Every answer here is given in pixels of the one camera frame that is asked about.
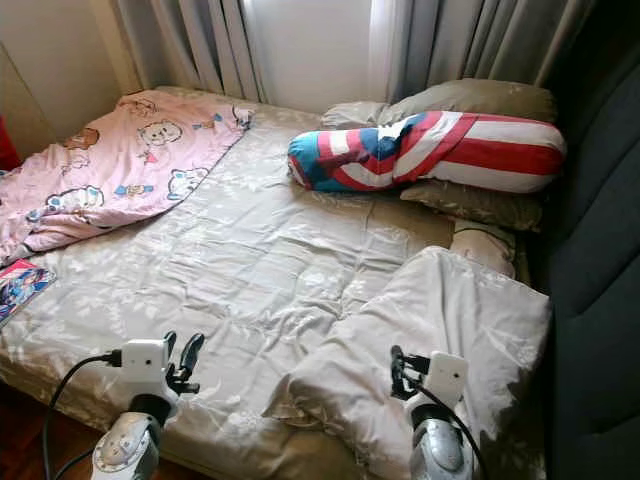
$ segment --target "folded blanket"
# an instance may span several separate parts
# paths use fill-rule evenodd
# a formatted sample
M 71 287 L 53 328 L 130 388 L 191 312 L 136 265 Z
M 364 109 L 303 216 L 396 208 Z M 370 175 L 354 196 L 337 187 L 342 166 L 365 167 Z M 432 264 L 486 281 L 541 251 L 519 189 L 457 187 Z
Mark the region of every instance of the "folded blanket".
M 289 145 L 289 166 L 314 190 L 381 190 L 433 177 L 529 193 L 559 173 L 564 154 L 564 139 L 549 123 L 426 112 L 385 127 L 304 133 Z
M 487 459 L 500 465 L 505 459 L 497 440 L 526 395 L 549 317 L 547 296 L 427 247 L 283 375 L 263 415 L 323 428 L 351 446 L 374 474 L 409 479 L 412 431 L 404 402 L 391 396 L 390 350 L 400 345 L 425 356 L 440 350 L 469 362 L 456 410 Z M 493 464 L 490 471 L 492 478 L 507 478 Z
M 159 91 L 123 97 L 0 176 L 0 266 L 170 209 L 242 137 L 251 113 Z

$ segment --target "pillowcase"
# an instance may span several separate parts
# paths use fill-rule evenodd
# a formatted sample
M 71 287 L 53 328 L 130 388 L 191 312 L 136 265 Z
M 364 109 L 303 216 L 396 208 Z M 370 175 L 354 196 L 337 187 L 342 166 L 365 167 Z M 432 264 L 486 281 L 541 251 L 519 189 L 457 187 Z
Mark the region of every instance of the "pillowcase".
M 516 238 L 499 227 L 456 220 L 449 250 L 509 278 L 515 278 L 513 260 Z
M 515 195 L 441 180 L 423 180 L 400 194 L 447 215 L 512 230 L 539 231 L 542 205 L 532 196 Z
M 428 110 L 494 113 L 555 122 L 558 112 L 549 90 L 516 82 L 464 78 L 435 85 L 385 108 L 381 125 Z
M 305 132 L 289 167 L 307 189 L 371 191 L 437 178 L 511 193 L 544 188 L 561 171 L 562 134 L 550 123 L 431 111 L 390 126 Z
M 322 126 L 329 130 L 375 127 L 388 103 L 351 102 L 334 105 L 322 115 Z
M 469 362 L 456 411 L 494 444 L 525 394 L 550 316 L 547 296 L 440 247 L 407 261 L 384 290 L 336 322 L 276 386 L 263 415 L 340 436 L 383 478 L 409 478 L 412 431 L 390 395 L 390 349 Z

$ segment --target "pink blanket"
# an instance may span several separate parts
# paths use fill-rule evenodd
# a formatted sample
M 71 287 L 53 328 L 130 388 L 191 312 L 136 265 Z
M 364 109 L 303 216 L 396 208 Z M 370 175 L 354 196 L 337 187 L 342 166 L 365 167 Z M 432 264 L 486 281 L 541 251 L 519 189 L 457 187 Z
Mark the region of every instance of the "pink blanket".
M 0 175 L 0 266 L 170 209 L 242 137 L 251 115 L 158 91 L 123 97 L 62 145 Z

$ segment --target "book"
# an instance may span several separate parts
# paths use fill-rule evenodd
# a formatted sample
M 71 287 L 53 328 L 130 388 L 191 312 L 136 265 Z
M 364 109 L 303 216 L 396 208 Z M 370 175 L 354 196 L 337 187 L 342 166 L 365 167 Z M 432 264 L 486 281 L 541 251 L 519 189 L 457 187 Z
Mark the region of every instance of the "book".
M 55 279 L 53 272 L 26 260 L 17 260 L 0 271 L 0 328 Z

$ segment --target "floral pattern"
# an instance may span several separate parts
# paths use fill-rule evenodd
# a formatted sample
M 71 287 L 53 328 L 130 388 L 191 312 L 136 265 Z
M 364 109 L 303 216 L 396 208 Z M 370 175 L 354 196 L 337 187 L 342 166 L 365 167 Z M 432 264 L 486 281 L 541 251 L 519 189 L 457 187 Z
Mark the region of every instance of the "floral pattern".
M 187 200 L 33 257 L 58 281 L 0 331 L 0 378 L 46 401 L 81 358 L 170 329 L 178 347 L 200 331 L 207 340 L 193 380 L 202 389 L 181 398 L 166 451 L 218 478 L 300 478 L 286 467 L 296 460 L 308 479 L 372 478 L 335 437 L 294 433 L 261 413 L 333 323 L 425 246 L 450 244 L 451 222 L 389 195 L 305 191 L 287 175 L 287 145 L 317 129 L 319 116 L 239 105 L 256 109 L 251 128 Z M 117 372 L 87 366 L 76 375 L 60 408 L 106 428 L 126 408 Z M 305 455 L 310 448 L 322 456 Z

